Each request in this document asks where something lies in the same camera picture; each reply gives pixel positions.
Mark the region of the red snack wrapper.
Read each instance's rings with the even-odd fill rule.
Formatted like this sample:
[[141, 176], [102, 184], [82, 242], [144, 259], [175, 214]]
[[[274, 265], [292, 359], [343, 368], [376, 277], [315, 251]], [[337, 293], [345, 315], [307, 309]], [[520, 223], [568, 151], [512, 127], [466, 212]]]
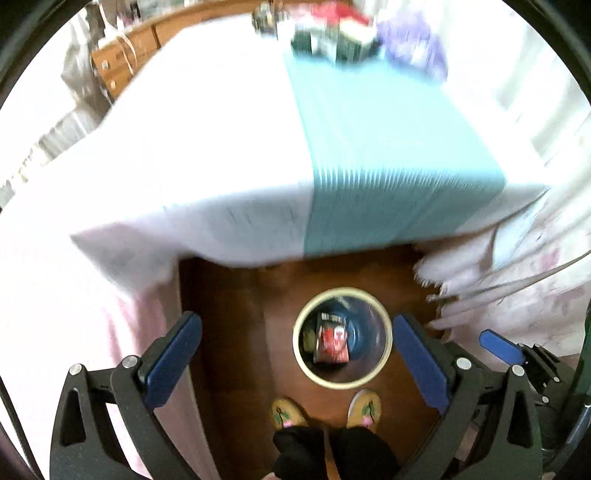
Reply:
[[346, 364], [349, 362], [348, 322], [342, 316], [321, 312], [317, 322], [315, 363]]

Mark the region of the blue trash bin cream rim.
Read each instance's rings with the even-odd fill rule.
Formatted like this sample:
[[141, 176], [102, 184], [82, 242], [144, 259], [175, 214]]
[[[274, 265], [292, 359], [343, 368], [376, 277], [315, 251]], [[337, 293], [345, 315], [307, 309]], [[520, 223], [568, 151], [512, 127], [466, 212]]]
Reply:
[[297, 314], [293, 351], [301, 371], [331, 390], [351, 390], [374, 380], [394, 349], [386, 308], [356, 288], [329, 289]]

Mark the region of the white floral curtain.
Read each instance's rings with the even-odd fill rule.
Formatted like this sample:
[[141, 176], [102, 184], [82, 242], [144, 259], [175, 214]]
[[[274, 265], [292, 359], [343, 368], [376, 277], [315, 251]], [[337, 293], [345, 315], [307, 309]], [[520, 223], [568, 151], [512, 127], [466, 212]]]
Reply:
[[527, 82], [521, 112], [549, 114], [542, 160], [550, 189], [497, 227], [428, 246], [418, 280], [438, 287], [428, 328], [488, 359], [478, 345], [492, 329], [575, 361], [590, 303], [590, 4], [511, 4], [557, 55]]

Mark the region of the right yellow slipper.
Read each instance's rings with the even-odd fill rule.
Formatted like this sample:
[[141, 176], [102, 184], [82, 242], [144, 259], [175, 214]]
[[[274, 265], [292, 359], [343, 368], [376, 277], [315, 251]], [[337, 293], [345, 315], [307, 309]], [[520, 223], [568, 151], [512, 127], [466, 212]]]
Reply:
[[382, 416], [380, 395], [370, 389], [363, 389], [353, 396], [346, 414], [346, 427], [363, 427], [376, 433]]

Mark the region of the yellow slipper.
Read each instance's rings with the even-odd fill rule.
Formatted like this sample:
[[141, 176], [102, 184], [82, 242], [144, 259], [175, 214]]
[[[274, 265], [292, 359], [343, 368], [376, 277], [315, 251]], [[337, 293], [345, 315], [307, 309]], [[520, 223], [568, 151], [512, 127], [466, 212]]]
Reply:
[[277, 398], [271, 404], [271, 419], [276, 431], [291, 427], [308, 427], [307, 416], [296, 402], [287, 397]]
[[382, 416], [380, 395], [370, 389], [363, 389], [353, 396], [346, 414], [346, 427], [363, 427], [376, 433]]

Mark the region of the pink bed blanket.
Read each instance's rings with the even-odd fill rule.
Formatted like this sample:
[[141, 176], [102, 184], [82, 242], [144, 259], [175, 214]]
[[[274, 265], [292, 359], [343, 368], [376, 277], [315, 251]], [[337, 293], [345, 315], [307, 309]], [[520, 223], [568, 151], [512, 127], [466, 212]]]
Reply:
[[42, 472], [69, 368], [117, 365], [143, 353], [180, 313], [177, 255], [127, 228], [141, 261], [120, 282], [74, 242], [78, 214], [100, 210], [62, 181], [25, 185], [1, 214], [1, 377]]

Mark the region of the left yellow slipper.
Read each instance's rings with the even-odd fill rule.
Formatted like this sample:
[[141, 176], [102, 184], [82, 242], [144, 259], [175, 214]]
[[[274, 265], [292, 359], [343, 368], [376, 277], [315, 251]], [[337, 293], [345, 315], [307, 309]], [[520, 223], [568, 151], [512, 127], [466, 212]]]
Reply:
[[307, 416], [296, 402], [287, 397], [277, 398], [271, 404], [271, 419], [276, 431], [291, 427], [308, 427]]

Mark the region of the teal striped table runner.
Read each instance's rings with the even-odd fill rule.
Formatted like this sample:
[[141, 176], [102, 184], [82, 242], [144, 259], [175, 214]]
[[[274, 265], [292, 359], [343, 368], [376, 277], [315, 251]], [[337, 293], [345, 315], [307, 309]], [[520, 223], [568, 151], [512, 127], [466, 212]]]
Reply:
[[450, 237], [506, 185], [437, 83], [384, 60], [287, 59], [314, 174], [304, 252]]

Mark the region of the purple plastic bag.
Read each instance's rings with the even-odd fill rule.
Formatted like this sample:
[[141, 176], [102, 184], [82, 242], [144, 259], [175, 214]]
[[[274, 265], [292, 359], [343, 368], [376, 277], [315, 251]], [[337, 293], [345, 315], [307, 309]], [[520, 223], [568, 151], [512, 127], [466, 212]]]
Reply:
[[436, 79], [448, 78], [448, 62], [441, 36], [421, 17], [389, 18], [377, 23], [386, 58]]

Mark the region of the white lace covered cabinet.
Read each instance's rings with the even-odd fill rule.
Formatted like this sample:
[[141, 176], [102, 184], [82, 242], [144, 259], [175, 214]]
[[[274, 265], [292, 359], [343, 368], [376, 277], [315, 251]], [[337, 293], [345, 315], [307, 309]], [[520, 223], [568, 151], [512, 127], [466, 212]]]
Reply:
[[1, 108], [1, 205], [40, 167], [92, 132], [110, 108], [91, 62], [104, 37], [87, 3], [40, 49]]

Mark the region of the wooden desk with drawers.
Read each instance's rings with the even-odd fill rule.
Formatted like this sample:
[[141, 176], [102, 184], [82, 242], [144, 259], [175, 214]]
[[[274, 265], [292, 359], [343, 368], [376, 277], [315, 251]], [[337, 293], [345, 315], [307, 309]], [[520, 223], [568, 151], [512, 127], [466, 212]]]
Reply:
[[205, 1], [116, 33], [91, 53], [98, 78], [111, 100], [119, 97], [143, 66], [179, 31], [218, 18], [252, 14], [260, 1]]

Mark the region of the black gold crumpled wrapper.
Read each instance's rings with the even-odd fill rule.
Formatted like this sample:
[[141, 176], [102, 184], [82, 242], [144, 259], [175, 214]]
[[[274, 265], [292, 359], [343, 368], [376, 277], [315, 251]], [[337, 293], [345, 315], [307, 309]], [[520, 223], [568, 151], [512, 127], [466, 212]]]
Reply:
[[252, 11], [252, 26], [257, 33], [276, 34], [280, 21], [287, 17], [287, 9], [283, 3], [263, 2]]

